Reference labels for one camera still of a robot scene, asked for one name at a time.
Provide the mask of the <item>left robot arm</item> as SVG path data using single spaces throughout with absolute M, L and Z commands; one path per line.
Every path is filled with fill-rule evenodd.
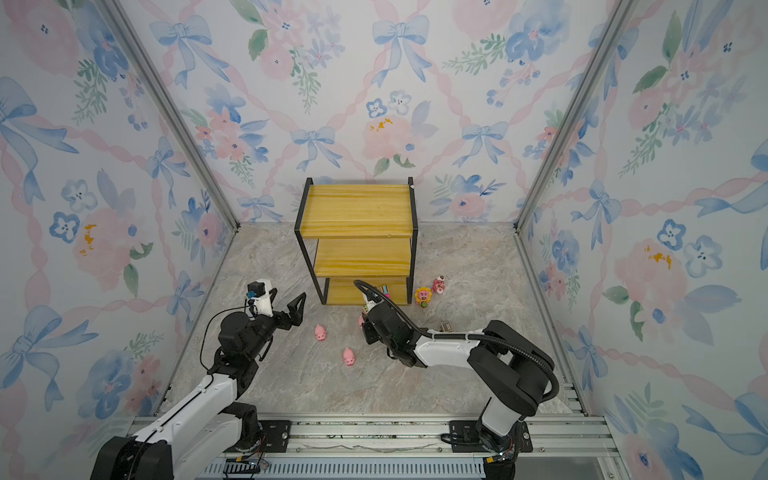
M 278 330 L 303 323 L 305 293 L 284 311 L 273 307 L 268 280 L 248 285 L 242 307 L 225 310 L 212 364 L 200 383 L 149 426 L 115 436 L 99 450 L 92 479 L 194 479 L 234 448 L 257 449 L 265 434 L 257 408 L 239 398 L 249 389 Z

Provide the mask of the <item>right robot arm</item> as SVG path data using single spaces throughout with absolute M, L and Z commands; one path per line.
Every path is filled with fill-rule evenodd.
M 453 446 L 477 445 L 492 453 L 520 450 L 525 420 L 560 391 L 552 358 L 498 320 L 466 333 L 424 330 L 399 307 L 380 302 L 367 307 L 362 330 L 367 343 L 383 344 L 388 356 L 406 367 L 468 369 L 490 390 L 475 436 L 450 437 Z

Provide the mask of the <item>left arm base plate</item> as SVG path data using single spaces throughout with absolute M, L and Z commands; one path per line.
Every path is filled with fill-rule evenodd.
M 226 453 L 286 453 L 291 427 L 289 420 L 243 420 L 240 439 Z

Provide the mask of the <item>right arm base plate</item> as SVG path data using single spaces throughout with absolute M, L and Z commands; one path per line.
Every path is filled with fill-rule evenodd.
M 480 420 L 451 420 L 448 432 L 441 440 L 451 446 L 454 453 L 487 453 L 493 455 L 533 451 L 531 435 L 526 422 L 516 422 L 504 435 L 494 433 Z

